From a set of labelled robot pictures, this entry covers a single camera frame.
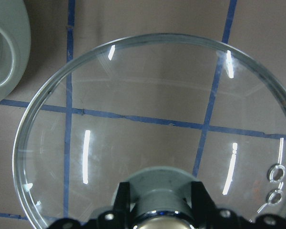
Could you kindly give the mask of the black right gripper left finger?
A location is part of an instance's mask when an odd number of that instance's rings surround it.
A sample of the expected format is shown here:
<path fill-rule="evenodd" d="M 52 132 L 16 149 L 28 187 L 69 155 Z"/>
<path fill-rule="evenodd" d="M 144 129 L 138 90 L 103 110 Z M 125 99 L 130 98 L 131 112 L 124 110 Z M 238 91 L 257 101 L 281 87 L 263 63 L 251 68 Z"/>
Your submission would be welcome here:
<path fill-rule="evenodd" d="M 98 229 L 131 228 L 131 192 L 130 183 L 121 182 L 118 186 L 113 206 L 100 213 L 96 220 Z"/>

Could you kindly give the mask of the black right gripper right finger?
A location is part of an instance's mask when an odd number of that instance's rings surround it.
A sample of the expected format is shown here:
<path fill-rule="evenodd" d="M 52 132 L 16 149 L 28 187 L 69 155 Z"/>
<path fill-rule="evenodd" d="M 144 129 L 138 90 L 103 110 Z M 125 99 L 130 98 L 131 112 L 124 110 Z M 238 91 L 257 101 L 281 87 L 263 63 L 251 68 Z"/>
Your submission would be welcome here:
<path fill-rule="evenodd" d="M 230 209 L 217 207 L 200 181 L 191 183 L 191 209 L 200 229 L 238 228 L 238 216 Z"/>

